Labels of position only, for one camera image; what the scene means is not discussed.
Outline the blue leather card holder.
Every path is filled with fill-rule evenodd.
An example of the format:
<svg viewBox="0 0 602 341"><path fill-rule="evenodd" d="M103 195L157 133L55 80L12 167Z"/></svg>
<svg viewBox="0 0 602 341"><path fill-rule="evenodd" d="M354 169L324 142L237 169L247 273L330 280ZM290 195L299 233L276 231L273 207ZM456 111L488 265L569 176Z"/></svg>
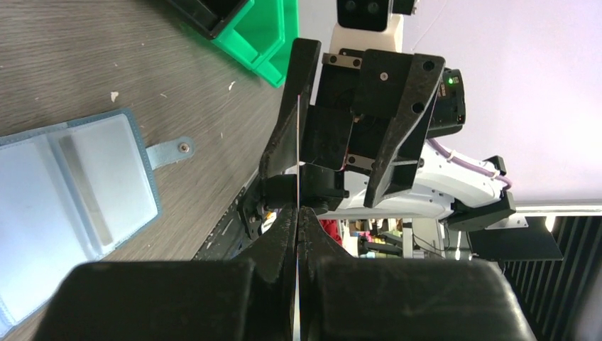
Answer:
<svg viewBox="0 0 602 341"><path fill-rule="evenodd" d="M1 334L40 310L76 266L161 215L157 168L191 158L187 136L147 146L130 109L1 137Z"/></svg>

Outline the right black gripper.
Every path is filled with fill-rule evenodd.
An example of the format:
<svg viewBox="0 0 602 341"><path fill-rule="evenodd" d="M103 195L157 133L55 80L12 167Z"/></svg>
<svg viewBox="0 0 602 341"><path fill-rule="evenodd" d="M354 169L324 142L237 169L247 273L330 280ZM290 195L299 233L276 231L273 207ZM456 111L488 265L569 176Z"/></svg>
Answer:
<svg viewBox="0 0 602 341"><path fill-rule="evenodd" d="M296 38L278 118L261 156L267 179L297 164L322 44ZM317 98L308 109L301 159L368 176L364 207L406 193L415 182L420 155L446 60L438 55L384 50L326 53Z"/></svg>

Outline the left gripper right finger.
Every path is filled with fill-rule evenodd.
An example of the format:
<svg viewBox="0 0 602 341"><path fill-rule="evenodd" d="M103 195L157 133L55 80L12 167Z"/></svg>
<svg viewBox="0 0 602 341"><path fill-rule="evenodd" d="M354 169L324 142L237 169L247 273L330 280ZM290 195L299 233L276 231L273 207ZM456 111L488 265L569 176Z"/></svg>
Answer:
<svg viewBox="0 0 602 341"><path fill-rule="evenodd" d="M351 256L299 212L303 340L533 340L511 285L487 261Z"/></svg>

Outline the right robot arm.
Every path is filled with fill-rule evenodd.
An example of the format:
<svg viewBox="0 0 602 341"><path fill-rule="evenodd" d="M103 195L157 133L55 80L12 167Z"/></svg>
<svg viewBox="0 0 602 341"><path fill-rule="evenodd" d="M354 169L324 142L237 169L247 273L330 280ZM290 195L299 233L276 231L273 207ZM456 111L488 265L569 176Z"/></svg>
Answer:
<svg viewBox="0 0 602 341"><path fill-rule="evenodd" d="M517 213L504 161L455 156L464 90L444 91L444 58L292 44L276 127L259 165L258 206L339 219L430 218L465 234L478 258L556 261L541 220Z"/></svg>

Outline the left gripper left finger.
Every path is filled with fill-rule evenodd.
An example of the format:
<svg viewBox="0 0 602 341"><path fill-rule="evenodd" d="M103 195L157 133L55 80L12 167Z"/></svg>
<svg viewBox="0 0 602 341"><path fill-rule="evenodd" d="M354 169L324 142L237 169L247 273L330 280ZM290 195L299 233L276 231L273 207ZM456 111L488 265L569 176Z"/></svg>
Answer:
<svg viewBox="0 0 602 341"><path fill-rule="evenodd" d="M77 266L37 340L291 340L297 208L233 259Z"/></svg>

